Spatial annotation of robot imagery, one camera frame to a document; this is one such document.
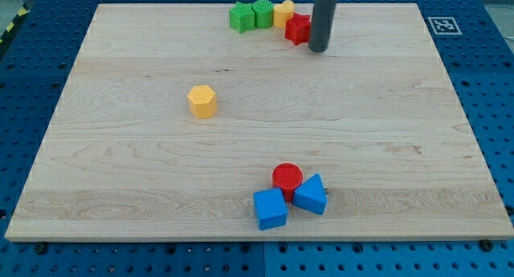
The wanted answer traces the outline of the grey cylindrical robot arm stick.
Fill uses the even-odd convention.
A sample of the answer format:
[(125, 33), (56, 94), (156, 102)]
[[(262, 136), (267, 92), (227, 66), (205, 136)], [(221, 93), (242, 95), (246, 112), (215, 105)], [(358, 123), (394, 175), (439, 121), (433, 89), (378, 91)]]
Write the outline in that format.
[(338, 0), (314, 0), (308, 48), (315, 53), (328, 49)]

